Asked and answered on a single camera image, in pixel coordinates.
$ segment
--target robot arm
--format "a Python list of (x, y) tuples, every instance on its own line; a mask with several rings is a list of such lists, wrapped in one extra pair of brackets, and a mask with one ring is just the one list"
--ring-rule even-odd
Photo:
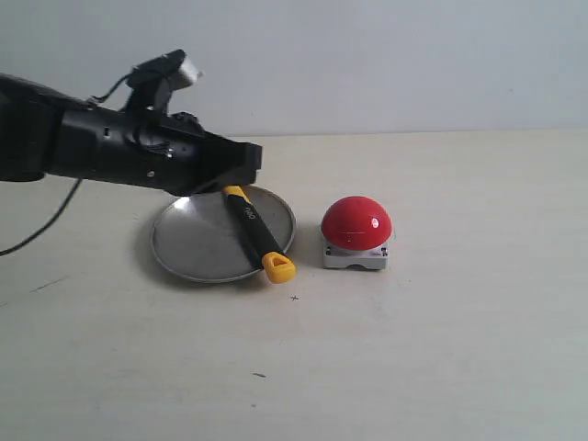
[(0, 74), (0, 181), (46, 174), (165, 190), (178, 196), (255, 181), (262, 148), (202, 129), (187, 113), (167, 114), (175, 90), (198, 71), (178, 50), (125, 75), (125, 107), (99, 106)]

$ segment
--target red dome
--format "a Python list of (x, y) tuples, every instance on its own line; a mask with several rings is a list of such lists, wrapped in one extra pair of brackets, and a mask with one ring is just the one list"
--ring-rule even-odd
[(334, 246), (364, 251), (388, 240), (392, 234), (392, 222), (386, 210), (375, 200), (350, 196), (339, 199), (327, 210), (321, 230)]

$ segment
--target table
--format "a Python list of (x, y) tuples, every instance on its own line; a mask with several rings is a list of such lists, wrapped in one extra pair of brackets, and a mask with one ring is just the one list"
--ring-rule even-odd
[[(253, 141), (297, 278), (171, 277), (146, 238), (173, 198), (84, 182), (0, 258), (0, 439), (586, 439), (588, 130)], [(1, 246), (71, 184), (0, 184)], [(389, 210), (390, 269), (321, 269), (348, 195)]]

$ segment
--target metal plate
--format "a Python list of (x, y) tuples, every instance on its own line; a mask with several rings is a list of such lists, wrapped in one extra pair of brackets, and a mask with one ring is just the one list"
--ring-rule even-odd
[[(277, 243), (288, 250), (296, 220), (286, 202), (259, 187), (245, 194)], [(177, 276), (204, 283), (232, 282), (261, 271), (247, 256), (239, 225), (222, 193), (180, 198), (155, 221), (151, 245), (156, 260)]]

